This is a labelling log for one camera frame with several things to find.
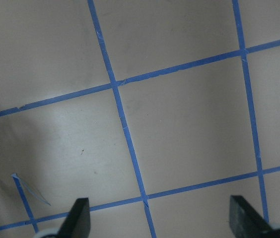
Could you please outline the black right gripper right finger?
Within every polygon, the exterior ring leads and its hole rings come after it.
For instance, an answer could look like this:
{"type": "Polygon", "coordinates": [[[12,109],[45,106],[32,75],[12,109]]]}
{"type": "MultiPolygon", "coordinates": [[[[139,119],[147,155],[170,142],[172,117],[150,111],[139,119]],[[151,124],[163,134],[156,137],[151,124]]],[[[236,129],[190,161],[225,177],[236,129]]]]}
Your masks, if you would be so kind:
{"type": "Polygon", "coordinates": [[[236,238],[265,238],[273,228],[241,195],[231,195],[229,227],[236,238]]]}

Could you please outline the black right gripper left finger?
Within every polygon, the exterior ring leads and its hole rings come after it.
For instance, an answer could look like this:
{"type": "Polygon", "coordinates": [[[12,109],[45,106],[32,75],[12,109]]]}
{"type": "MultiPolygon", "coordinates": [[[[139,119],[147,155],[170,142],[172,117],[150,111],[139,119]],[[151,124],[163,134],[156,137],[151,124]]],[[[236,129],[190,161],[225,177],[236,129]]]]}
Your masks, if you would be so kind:
{"type": "Polygon", "coordinates": [[[90,234],[90,207],[88,198],[78,198],[62,223],[58,238],[87,238],[90,234]]]}

